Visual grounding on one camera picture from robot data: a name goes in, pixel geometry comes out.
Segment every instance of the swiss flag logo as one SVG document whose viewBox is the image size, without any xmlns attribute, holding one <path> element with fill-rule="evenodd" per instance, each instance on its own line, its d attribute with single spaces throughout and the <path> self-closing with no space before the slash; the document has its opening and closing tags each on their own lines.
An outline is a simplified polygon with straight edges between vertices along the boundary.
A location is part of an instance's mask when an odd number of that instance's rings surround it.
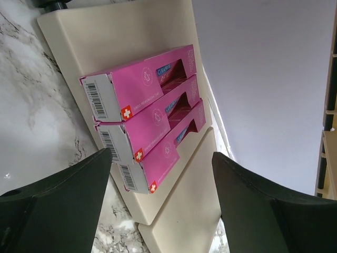
<svg viewBox="0 0 337 253">
<path fill-rule="evenodd" d="M 152 185 L 150 186 L 150 192 L 154 193 L 157 190 L 157 183 L 154 181 Z"/>
<path fill-rule="evenodd" d="M 131 106 L 127 106 L 122 109 L 122 117 L 124 120 L 128 120 L 133 116 L 132 111 L 131 111 Z"/>
<path fill-rule="evenodd" d="M 135 160 L 136 162 L 140 162 L 144 157 L 143 154 L 143 149 L 139 149 L 136 153 L 135 153 Z"/>
</svg>

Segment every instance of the gray surface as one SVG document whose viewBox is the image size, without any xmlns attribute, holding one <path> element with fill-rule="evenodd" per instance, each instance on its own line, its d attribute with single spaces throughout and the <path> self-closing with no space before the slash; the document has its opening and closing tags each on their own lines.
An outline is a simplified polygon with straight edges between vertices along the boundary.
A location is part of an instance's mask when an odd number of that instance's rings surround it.
<svg viewBox="0 0 337 253">
<path fill-rule="evenodd" d="M 314 194 L 335 0 L 193 0 L 237 161 Z"/>
</svg>

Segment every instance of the barcode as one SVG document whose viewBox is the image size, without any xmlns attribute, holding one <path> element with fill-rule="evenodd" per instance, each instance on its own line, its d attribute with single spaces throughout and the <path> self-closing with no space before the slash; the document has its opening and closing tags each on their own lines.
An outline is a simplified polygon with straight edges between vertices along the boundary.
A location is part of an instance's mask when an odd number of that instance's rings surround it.
<svg viewBox="0 0 337 253">
<path fill-rule="evenodd" d="M 102 101 L 101 101 L 101 96 L 98 93 L 96 84 L 94 83 L 87 83 L 86 84 L 86 89 L 88 91 L 89 95 L 89 100 L 91 101 L 93 105 L 93 109 L 95 111 L 95 115 L 97 116 L 98 119 L 106 119 L 106 112 L 103 107 Z"/>
<path fill-rule="evenodd" d="M 120 165 L 120 171 L 121 171 L 124 183 L 127 186 L 127 188 L 129 190 L 136 191 L 137 188 L 135 186 L 135 183 L 133 181 L 133 178 L 131 176 L 130 169 L 128 168 L 128 166 Z"/>
<path fill-rule="evenodd" d="M 101 134 L 101 139 L 103 141 L 104 146 L 111 150 L 112 160 L 120 161 L 117 150 L 115 149 L 114 143 L 112 142 L 109 132 L 100 131 L 100 134 Z"/>
</svg>

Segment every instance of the white marble countertop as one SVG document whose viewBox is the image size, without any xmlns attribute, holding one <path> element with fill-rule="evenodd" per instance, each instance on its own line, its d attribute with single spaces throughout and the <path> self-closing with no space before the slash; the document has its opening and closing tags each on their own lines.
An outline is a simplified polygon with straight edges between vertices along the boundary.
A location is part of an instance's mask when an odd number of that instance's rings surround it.
<svg viewBox="0 0 337 253">
<path fill-rule="evenodd" d="M 125 2 L 74 0 L 69 7 Z M 0 195 L 59 172 L 97 151 L 41 34 L 37 9 L 0 1 Z M 218 149 L 226 152 L 216 125 Z M 110 178 L 92 253 L 148 252 Z M 211 253 L 229 252 L 219 222 Z"/>
</svg>

